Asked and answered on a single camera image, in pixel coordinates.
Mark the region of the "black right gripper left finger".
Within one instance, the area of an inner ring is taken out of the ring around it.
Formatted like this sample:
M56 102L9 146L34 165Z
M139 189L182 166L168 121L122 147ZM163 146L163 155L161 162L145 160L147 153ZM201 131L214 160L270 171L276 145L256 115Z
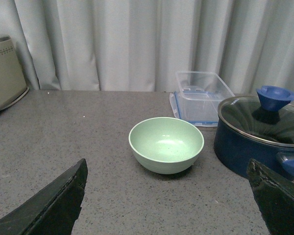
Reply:
M0 235L69 235L81 211L88 176L81 159L0 219Z

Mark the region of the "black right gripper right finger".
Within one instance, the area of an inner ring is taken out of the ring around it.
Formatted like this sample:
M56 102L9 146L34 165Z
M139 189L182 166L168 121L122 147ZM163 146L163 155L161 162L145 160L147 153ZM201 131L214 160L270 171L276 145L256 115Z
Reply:
M255 159L246 172L269 233L294 235L294 183Z

